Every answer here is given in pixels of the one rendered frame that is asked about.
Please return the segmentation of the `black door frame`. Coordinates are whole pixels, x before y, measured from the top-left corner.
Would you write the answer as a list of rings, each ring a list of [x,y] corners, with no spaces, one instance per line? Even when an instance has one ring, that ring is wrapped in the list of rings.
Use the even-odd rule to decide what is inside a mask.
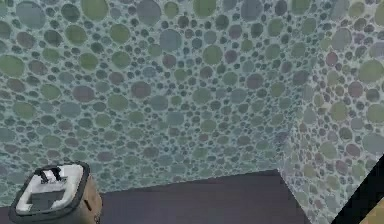
[[[367,215],[383,199],[384,155],[371,169],[331,224],[368,224]]]

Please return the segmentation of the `brown bin with white lid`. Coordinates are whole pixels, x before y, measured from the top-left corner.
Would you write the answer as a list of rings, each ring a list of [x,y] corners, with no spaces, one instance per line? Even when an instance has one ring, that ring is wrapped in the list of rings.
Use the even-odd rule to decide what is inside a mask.
[[[8,217],[14,224],[100,224],[102,207],[89,165],[73,161],[35,169]]]

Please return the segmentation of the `tan wooden door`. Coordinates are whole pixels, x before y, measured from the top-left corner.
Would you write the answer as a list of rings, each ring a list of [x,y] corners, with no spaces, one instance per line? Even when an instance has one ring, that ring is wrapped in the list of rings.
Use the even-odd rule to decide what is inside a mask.
[[[384,224],[384,197],[359,224]]]

